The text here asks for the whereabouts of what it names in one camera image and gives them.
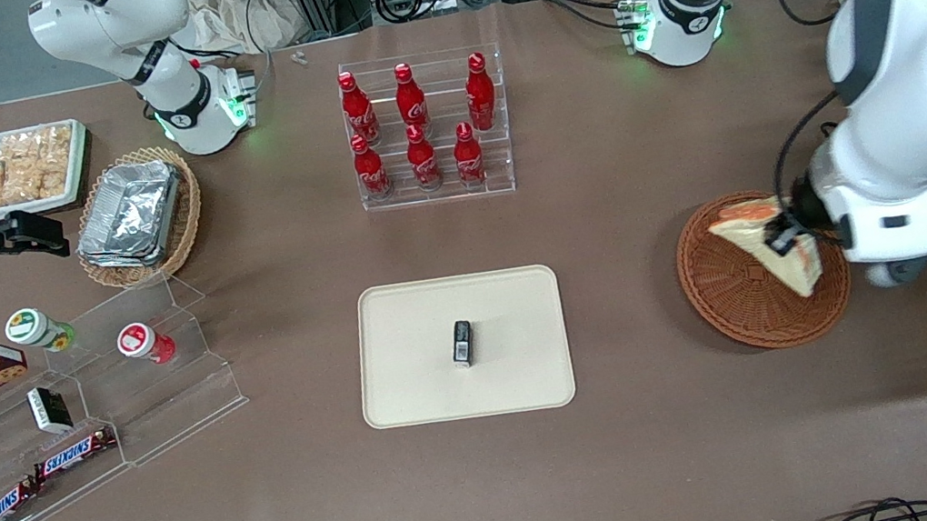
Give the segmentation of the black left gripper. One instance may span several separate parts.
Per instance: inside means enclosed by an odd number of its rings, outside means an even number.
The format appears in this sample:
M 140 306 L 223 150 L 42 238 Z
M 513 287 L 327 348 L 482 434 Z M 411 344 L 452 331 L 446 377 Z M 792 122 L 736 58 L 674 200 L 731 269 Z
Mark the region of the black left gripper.
M 790 186 L 789 197 L 793 220 L 788 215 L 774 217 L 763 228 L 763 241 L 770 251 L 777 256 L 789 255 L 796 245 L 797 237 L 802 233 L 801 227 L 818 243 L 841 243 L 836 230 L 837 225 L 828 218 L 822 200 L 814 192 L 808 173 L 795 178 Z

